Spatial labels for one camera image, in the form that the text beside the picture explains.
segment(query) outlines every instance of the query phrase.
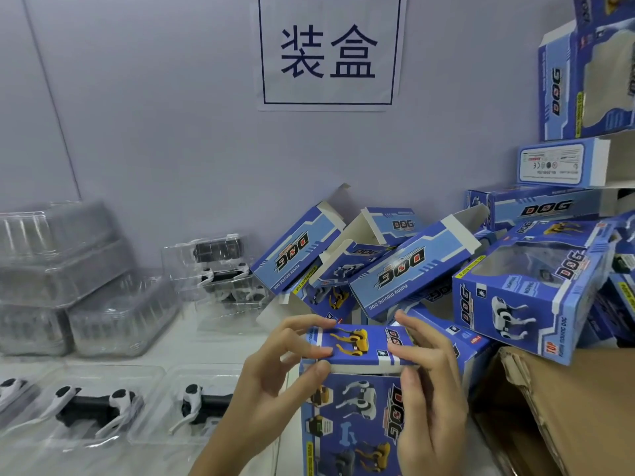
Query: table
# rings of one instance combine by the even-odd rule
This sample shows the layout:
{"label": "table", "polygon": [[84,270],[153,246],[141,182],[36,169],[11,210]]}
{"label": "table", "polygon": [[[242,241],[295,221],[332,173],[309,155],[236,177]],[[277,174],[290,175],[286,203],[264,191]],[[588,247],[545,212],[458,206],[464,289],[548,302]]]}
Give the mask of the table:
{"label": "table", "polygon": [[[177,316],[172,326],[166,331],[157,343],[143,356],[137,359],[106,359],[89,360],[75,356],[63,359],[37,359],[33,358],[3,358],[0,364],[28,364],[32,370],[38,366],[42,368],[46,364],[134,364],[143,366],[159,366],[165,370],[182,364],[242,364],[244,360],[255,352],[265,341],[265,334],[254,335],[217,335],[209,340],[197,339],[195,335],[196,315],[194,305],[188,304]],[[298,377],[298,369],[291,370],[288,383],[293,383]],[[243,476],[301,476],[302,467],[302,436],[300,413],[291,420],[286,430],[282,433],[279,445],[268,448],[255,458]],[[469,422],[467,427],[467,454],[464,476],[500,476],[493,462],[489,449],[480,435],[480,432]],[[157,451],[164,449],[139,449],[132,447],[137,452],[137,457],[142,461],[151,461],[159,456]],[[156,466],[148,466],[147,474],[161,476],[156,472]],[[178,471],[164,472],[166,476],[180,476]]]}

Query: light blue wall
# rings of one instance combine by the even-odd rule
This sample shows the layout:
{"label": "light blue wall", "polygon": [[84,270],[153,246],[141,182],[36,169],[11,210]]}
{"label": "light blue wall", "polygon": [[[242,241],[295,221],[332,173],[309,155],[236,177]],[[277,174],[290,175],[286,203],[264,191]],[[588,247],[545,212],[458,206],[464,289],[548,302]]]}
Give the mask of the light blue wall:
{"label": "light blue wall", "polygon": [[0,211],[76,199],[22,0],[0,0]]}
{"label": "light blue wall", "polygon": [[570,0],[408,0],[401,90],[379,113],[256,111],[256,0],[27,0],[82,195],[140,259],[206,233],[271,243],[342,182],[433,221],[513,178],[537,141],[536,49]]}

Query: paper sign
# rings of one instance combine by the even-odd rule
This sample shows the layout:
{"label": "paper sign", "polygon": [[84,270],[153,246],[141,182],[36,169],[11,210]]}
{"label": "paper sign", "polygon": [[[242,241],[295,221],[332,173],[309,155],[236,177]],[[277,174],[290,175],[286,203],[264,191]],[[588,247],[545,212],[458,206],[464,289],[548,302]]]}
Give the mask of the paper sign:
{"label": "paper sign", "polygon": [[399,91],[406,0],[258,0],[260,110],[385,110]]}

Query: hand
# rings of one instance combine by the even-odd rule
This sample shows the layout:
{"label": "hand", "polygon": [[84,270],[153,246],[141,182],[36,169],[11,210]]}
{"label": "hand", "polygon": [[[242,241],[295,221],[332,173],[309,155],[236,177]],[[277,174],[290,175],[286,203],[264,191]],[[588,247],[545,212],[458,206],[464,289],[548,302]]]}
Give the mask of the hand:
{"label": "hand", "polygon": [[335,320],[319,315],[289,317],[247,358],[232,402],[190,476],[237,476],[252,457],[282,434],[331,370],[328,361],[320,360],[278,395],[286,374],[300,358],[321,359],[333,353],[332,348],[312,345],[302,337],[313,326],[331,329]]}
{"label": "hand", "polygon": [[435,328],[408,317],[402,310],[397,311],[396,319],[408,328],[417,344],[424,346],[388,346],[394,355],[422,368],[421,375],[409,367],[401,373],[405,412],[404,428],[397,444],[401,473],[403,476],[458,475],[468,409],[452,343]]}

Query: chinese characters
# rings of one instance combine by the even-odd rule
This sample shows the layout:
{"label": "chinese characters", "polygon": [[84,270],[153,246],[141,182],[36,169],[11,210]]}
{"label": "chinese characters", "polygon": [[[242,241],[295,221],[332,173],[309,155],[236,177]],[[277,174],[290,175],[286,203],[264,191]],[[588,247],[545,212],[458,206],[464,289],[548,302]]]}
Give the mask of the chinese characters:
{"label": "chinese characters", "polygon": [[[317,42],[317,38],[324,37],[322,31],[314,31],[312,24],[309,25],[308,31],[300,31],[299,35],[306,42],[298,43],[298,26],[293,25],[293,34],[289,31],[282,30],[282,34],[287,42],[281,45],[283,50],[282,60],[293,60],[293,63],[282,69],[283,73],[293,71],[293,78],[297,78],[303,73],[304,69],[309,74],[317,78],[324,77],[324,73],[318,71],[320,62],[324,61],[324,55],[315,55],[317,51],[310,50],[310,54],[307,54],[305,48],[316,49],[322,47],[321,42]],[[368,60],[369,47],[377,46],[377,41],[370,39],[364,35],[359,27],[354,24],[349,31],[343,36],[331,42],[331,46],[335,47],[342,44],[340,47],[340,61],[336,62],[335,73],[331,73],[332,78],[375,78],[375,75],[371,73],[370,64]],[[293,48],[293,55],[290,54],[290,50],[285,51],[287,48]]]}

